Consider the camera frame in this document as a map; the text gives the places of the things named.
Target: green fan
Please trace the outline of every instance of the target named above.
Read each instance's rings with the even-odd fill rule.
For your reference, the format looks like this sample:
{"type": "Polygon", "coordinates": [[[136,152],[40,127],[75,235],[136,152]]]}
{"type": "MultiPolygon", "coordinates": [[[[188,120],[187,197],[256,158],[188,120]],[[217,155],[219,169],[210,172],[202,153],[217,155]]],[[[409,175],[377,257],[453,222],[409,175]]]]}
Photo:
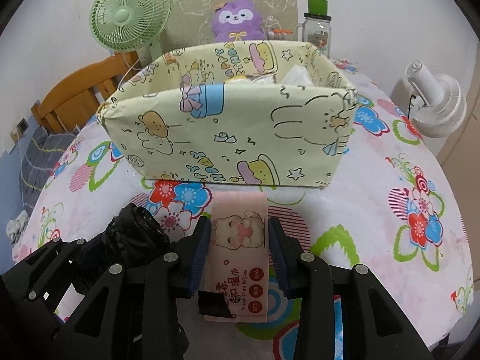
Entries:
{"type": "Polygon", "coordinates": [[[95,0],[90,29],[106,49],[129,52],[150,46],[153,59],[162,55],[159,35],[170,15],[170,0],[95,0]]]}

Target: gray blanket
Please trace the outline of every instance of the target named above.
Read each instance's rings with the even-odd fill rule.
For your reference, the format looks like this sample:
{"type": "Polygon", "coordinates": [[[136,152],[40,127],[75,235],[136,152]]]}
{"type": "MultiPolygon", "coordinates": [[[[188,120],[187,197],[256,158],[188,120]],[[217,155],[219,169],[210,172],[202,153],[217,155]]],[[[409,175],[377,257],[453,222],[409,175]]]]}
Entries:
{"type": "Polygon", "coordinates": [[[29,216],[55,164],[75,136],[75,133],[48,135],[43,127],[37,128],[33,134],[20,174],[23,207],[29,216]]]}

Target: green lid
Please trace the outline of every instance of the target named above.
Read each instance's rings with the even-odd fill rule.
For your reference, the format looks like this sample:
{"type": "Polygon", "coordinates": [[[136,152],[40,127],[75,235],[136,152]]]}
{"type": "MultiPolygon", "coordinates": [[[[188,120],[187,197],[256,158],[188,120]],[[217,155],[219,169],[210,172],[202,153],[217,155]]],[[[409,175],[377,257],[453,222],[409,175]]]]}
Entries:
{"type": "Polygon", "coordinates": [[[327,0],[308,0],[308,13],[314,15],[327,16],[328,1],[327,0]]]}

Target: wooden headboard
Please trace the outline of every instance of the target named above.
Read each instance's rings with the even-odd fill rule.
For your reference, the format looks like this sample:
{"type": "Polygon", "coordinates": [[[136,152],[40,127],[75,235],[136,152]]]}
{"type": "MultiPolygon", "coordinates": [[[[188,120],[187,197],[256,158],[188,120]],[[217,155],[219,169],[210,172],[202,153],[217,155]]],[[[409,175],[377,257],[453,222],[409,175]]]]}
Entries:
{"type": "MultiPolygon", "coordinates": [[[[38,124],[51,132],[73,131],[75,126],[83,127],[99,106],[94,88],[107,100],[117,90],[117,76],[123,76],[136,61],[135,51],[124,52],[70,74],[46,95],[42,104],[32,107],[38,124]]],[[[125,80],[134,75],[132,69],[125,80]]]]}

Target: storage box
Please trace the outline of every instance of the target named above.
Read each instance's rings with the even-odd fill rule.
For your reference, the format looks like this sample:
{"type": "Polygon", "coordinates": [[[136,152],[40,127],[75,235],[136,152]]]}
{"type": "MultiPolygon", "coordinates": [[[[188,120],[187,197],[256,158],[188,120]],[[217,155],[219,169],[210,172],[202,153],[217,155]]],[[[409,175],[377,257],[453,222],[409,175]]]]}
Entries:
{"type": "Polygon", "coordinates": [[[174,50],[124,83],[100,123],[146,179],[324,187],[355,116],[356,90],[310,43],[248,41],[174,50]],[[294,65],[315,86],[244,83],[294,65]]]}

